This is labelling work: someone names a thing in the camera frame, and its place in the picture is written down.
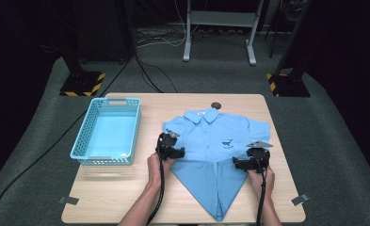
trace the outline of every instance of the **black speaker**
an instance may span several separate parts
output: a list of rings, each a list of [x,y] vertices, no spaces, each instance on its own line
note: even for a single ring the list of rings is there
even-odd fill
[[[80,61],[123,63],[134,50],[132,27],[123,0],[74,0],[77,50]]]

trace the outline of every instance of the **wooden table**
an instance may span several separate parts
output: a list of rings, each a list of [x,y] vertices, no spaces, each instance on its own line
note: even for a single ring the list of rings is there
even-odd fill
[[[147,157],[156,146],[162,132],[162,122],[183,116],[186,110],[222,104],[220,112],[244,115],[270,123],[270,166],[275,171],[273,201],[282,222],[302,222],[302,205],[290,200],[298,196],[281,143],[270,117],[265,98],[258,94],[195,94],[195,93],[109,93],[106,97],[138,97],[141,119],[138,130],[135,161],[132,166],[80,166],[70,197],[77,205],[66,204],[62,220],[66,223],[118,223],[135,202],[148,180]],[[152,223],[217,223],[170,172],[166,175],[166,190],[161,207]],[[244,183],[226,217],[221,223],[256,221],[258,199]]]

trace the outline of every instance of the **light blue fabric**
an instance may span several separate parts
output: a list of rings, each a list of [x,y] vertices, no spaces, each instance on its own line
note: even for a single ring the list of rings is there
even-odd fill
[[[183,117],[163,123],[180,134],[175,148],[185,147],[185,157],[172,172],[217,221],[222,221],[247,179],[232,157],[247,158],[248,144],[269,141],[269,124],[214,109],[186,111]]]

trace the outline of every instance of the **blue plastic basket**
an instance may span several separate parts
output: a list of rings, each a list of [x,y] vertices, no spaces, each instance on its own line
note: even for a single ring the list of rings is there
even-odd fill
[[[94,98],[71,158],[83,165],[132,165],[139,122],[138,98]]]

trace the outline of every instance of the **yellow and black hazard tape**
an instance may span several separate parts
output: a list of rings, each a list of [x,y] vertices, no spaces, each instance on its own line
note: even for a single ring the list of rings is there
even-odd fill
[[[72,96],[72,97],[73,96],[94,96],[96,95],[99,88],[102,86],[102,82],[104,79],[105,79],[105,73],[100,74],[99,77],[97,78],[97,82],[95,86],[90,91],[87,91],[87,92],[61,91],[60,95],[61,96]]]
[[[281,73],[280,76],[287,76],[286,73]],[[270,90],[272,90],[273,96],[279,97],[278,87],[275,84],[273,75],[271,73],[266,74],[267,81],[269,82]]]

